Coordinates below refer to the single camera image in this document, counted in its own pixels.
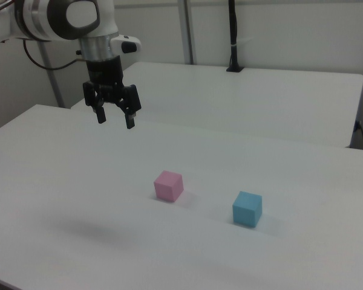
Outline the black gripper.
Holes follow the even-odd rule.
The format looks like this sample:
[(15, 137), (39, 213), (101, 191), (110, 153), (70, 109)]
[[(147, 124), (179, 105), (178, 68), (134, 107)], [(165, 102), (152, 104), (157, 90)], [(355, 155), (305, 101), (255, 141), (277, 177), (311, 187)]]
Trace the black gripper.
[(87, 61), (89, 81), (83, 83), (85, 104), (93, 109), (99, 124), (106, 122), (104, 102), (117, 103), (125, 114), (127, 129), (135, 126), (134, 118), (141, 110), (136, 85), (123, 84), (123, 69), (120, 56), (100, 62)]

